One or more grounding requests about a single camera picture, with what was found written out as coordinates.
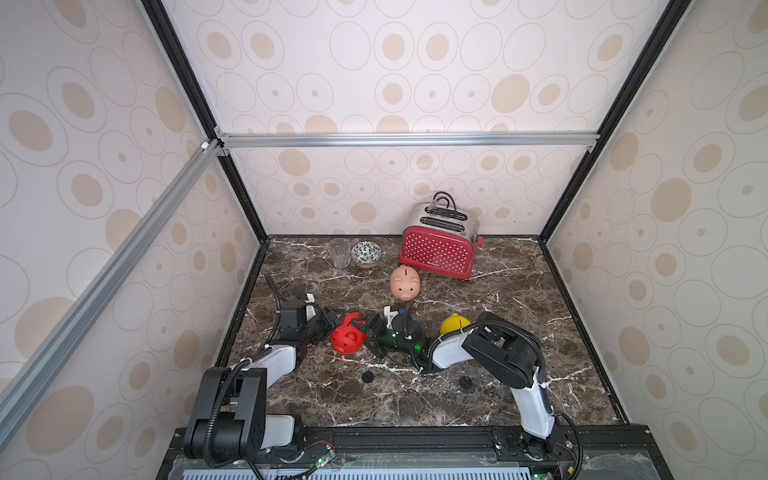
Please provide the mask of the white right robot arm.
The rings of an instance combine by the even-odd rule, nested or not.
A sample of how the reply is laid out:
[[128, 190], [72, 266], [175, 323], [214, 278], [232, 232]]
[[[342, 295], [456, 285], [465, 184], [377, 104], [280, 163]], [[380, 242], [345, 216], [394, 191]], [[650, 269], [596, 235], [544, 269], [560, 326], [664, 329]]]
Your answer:
[[476, 321], [434, 339], [426, 336], [407, 310], [390, 319], [379, 313], [368, 315], [354, 321], [353, 327], [365, 336], [364, 345], [374, 356], [404, 353], [422, 374], [477, 362], [512, 390], [521, 416], [524, 454], [541, 461], [553, 452], [552, 434], [558, 414], [546, 391], [547, 361], [533, 333], [488, 311]]

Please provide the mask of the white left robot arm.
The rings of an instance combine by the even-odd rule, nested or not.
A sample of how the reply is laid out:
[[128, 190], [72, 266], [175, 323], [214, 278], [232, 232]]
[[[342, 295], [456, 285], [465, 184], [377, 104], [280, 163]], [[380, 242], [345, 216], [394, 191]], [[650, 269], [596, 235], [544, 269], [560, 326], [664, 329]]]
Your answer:
[[276, 321], [271, 340], [254, 356], [203, 374], [184, 435], [186, 457], [219, 468], [237, 460], [254, 461], [268, 450], [304, 448], [301, 421], [268, 414], [267, 393], [300, 366], [309, 346], [335, 330], [339, 315], [307, 296], [280, 303]]

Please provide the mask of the red piggy bank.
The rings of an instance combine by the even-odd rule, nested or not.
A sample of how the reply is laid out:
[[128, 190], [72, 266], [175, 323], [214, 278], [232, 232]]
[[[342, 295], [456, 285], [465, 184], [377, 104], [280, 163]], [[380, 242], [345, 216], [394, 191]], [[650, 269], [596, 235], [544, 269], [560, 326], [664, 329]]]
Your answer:
[[357, 353], [367, 340], [367, 336], [361, 331], [364, 325], [365, 321], [360, 313], [346, 314], [331, 334], [333, 349], [341, 355]]

